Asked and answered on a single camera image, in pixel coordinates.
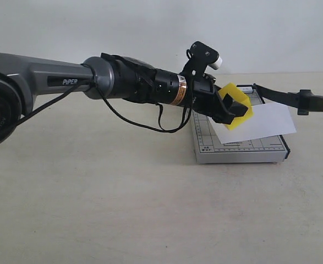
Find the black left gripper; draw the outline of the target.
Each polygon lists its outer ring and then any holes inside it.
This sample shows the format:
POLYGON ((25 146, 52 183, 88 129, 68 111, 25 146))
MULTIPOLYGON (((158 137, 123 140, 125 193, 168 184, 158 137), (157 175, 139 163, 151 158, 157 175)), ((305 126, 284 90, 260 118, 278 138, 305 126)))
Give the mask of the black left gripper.
POLYGON ((248 107, 236 101, 228 92, 220 94, 223 88, 215 85, 216 78, 205 74, 199 80, 194 76, 188 76, 190 81, 189 109, 196 113, 211 117, 213 121, 221 124, 231 124, 235 118, 243 117, 248 107))

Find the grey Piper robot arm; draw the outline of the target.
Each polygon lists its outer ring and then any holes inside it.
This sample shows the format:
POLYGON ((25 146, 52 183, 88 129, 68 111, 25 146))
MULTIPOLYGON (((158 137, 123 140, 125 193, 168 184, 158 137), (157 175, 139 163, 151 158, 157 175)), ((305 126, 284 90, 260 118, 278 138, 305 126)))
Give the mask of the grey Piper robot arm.
POLYGON ((82 92, 92 100, 122 99, 132 103, 179 106, 181 126, 196 111, 222 123, 226 108, 209 62, 191 53, 180 73, 155 68, 140 60, 102 53, 81 64, 0 53, 0 144, 28 119, 50 106, 35 107, 38 96, 55 101, 82 92))

